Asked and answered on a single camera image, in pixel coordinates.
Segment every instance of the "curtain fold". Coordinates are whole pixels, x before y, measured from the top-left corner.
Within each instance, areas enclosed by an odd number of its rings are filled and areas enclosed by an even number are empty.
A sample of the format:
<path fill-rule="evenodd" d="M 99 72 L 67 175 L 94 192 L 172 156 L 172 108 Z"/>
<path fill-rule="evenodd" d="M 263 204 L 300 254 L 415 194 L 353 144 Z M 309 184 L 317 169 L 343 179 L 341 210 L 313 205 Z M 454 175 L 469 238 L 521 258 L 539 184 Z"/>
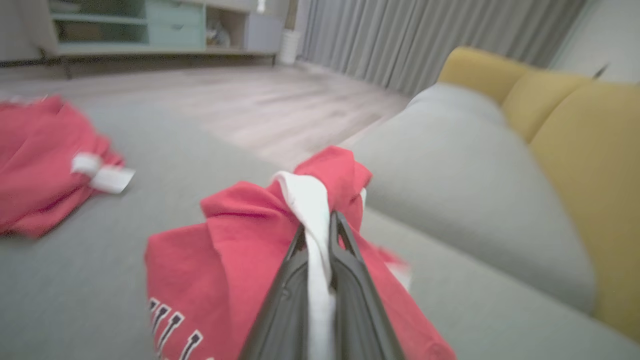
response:
<path fill-rule="evenodd" d="M 546 67 L 587 0 L 311 0 L 303 58 L 415 95 L 467 45 Z"/>

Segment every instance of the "light green drawer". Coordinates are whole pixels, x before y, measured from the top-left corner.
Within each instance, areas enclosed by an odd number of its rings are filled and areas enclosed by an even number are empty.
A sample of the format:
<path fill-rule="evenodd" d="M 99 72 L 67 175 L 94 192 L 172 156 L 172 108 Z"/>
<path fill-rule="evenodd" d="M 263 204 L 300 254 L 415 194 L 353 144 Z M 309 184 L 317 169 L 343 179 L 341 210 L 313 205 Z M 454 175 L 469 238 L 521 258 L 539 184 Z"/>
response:
<path fill-rule="evenodd" d="M 172 0 L 147 0 L 146 6 L 149 22 L 204 26 L 202 5 Z"/>
<path fill-rule="evenodd" d="M 149 24 L 148 31 L 150 45 L 204 47 L 200 26 Z"/>

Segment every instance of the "white vase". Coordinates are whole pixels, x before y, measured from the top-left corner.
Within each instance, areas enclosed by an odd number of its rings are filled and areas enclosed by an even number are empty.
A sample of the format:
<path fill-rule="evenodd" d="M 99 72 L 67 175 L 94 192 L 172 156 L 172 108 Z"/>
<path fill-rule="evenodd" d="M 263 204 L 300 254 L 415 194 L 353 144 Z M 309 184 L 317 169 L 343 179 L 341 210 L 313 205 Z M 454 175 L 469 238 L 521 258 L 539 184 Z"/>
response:
<path fill-rule="evenodd" d="M 293 30 L 284 29 L 282 32 L 282 41 L 280 42 L 280 52 L 278 53 L 278 62 L 284 65 L 293 65 L 298 55 L 298 43 L 300 42 L 300 33 Z"/>

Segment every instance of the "wooden floor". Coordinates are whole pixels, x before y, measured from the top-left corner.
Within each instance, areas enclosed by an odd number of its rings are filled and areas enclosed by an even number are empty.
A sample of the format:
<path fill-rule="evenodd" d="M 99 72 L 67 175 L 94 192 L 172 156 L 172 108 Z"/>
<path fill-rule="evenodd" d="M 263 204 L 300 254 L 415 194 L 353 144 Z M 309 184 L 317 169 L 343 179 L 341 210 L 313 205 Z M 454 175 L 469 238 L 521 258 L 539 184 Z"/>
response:
<path fill-rule="evenodd" d="M 255 60 L 146 60 L 0 69 L 0 96 L 61 94 L 79 106 L 169 107 L 213 136 L 291 169 L 328 145 L 348 147 L 407 98 L 314 65 Z"/>

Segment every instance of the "yellow sofa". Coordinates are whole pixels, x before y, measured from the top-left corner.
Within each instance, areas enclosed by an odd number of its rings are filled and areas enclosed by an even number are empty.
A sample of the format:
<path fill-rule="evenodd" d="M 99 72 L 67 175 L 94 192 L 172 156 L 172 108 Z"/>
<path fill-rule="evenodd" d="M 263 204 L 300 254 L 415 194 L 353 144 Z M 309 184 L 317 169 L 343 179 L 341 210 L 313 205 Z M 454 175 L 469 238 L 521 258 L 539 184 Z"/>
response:
<path fill-rule="evenodd" d="M 640 87 L 460 47 L 439 81 L 495 99 L 557 190 L 596 271 L 593 316 L 640 342 Z"/>

